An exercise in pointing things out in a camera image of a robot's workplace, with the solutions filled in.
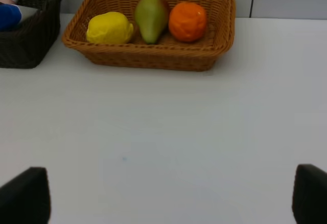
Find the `wicker basket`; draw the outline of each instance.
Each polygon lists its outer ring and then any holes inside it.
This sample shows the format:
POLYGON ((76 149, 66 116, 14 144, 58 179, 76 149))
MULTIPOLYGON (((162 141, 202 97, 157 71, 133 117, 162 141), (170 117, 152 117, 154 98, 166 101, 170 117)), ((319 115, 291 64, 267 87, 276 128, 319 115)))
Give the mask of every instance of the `wicker basket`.
POLYGON ((167 31, 156 45, 147 45, 137 31, 129 44, 93 44, 86 41, 89 21, 109 11, 121 12, 134 24, 134 9, 139 0, 85 0, 67 26, 64 44, 80 51, 95 64, 158 68, 183 71, 206 71, 217 57, 227 52, 234 39, 235 0, 167 0, 173 8, 190 1, 207 11, 205 36, 195 43, 176 41, 167 31))
POLYGON ((18 28, 0 32, 0 68, 34 68, 44 58, 60 29, 61 0, 19 0, 18 5, 38 8, 18 28))

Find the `white table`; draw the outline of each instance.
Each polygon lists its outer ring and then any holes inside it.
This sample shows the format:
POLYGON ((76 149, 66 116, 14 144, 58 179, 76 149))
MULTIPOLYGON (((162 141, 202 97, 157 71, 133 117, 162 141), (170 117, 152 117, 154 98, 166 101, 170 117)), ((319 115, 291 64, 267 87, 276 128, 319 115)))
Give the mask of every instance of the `white table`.
POLYGON ((294 223, 297 164, 327 169, 326 49, 327 21, 240 18, 193 73, 94 65, 58 39, 0 69, 0 184, 46 167, 52 224, 294 223))

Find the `pear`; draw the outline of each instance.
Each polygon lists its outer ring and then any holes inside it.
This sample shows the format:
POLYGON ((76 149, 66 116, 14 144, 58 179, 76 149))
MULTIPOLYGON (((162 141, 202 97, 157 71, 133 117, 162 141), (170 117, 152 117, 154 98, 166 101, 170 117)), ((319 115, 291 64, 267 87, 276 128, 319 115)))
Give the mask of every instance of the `pear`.
POLYGON ((166 0, 139 0, 134 17, 147 44, 155 44, 158 41, 168 25, 169 11, 166 0))

